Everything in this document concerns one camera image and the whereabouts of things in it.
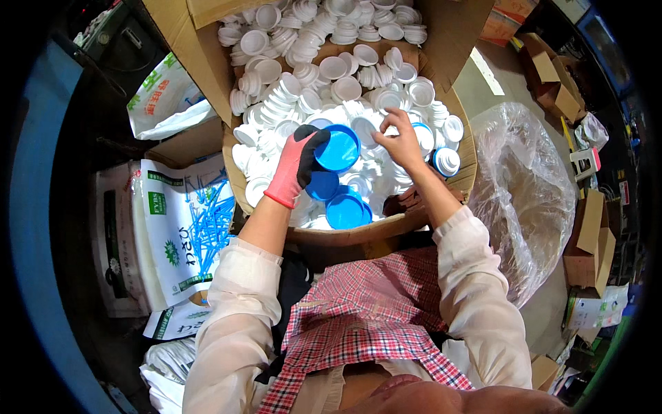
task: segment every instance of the glove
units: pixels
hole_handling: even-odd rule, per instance
[[[301,125],[287,137],[276,174],[264,195],[293,209],[295,198],[310,184],[310,173],[315,163],[313,152],[331,137],[331,132],[312,125]]]

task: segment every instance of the white floor line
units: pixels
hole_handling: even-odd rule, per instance
[[[478,67],[478,70],[481,71],[481,74],[483,75],[483,78],[487,82],[487,85],[490,87],[492,90],[492,93],[494,93],[497,96],[503,96],[506,95],[501,88],[501,85],[499,82],[495,79],[494,73],[492,73],[492,69],[487,65],[487,62],[485,59],[483,59],[483,56],[481,53],[478,51],[478,49],[473,48],[471,51],[471,60],[473,60],[473,63],[476,64]]]

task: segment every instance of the lips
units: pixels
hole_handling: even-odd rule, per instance
[[[387,393],[389,395],[383,395],[383,397],[388,398],[396,388],[408,384],[413,384],[414,382],[419,382],[419,381],[422,380],[415,375],[411,375],[411,374],[396,375],[384,381],[379,387],[377,387],[375,391],[373,391],[372,394],[370,394],[370,396],[374,397],[377,394]]]

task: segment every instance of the concrete floor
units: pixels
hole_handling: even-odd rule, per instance
[[[467,118],[471,121],[476,115],[502,102],[523,103],[540,119],[564,161],[569,176],[574,176],[560,120],[543,111],[533,100],[526,89],[526,80],[513,47],[501,48],[479,40],[476,49],[484,57],[505,95],[495,96],[473,60],[468,59],[453,85]],[[561,334],[567,298],[563,262],[560,260],[547,281],[520,310],[526,326],[526,343],[531,352],[547,354],[554,359],[561,353],[567,344],[567,339]]]

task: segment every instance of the apron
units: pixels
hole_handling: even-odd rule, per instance
[[[311,372],[375,360],[418,360],[440,384],[472,389],[428,334],[448,330],[437,272],[435,246],[327,268],[292,306],[285,363],[258,413],[288,413]]]

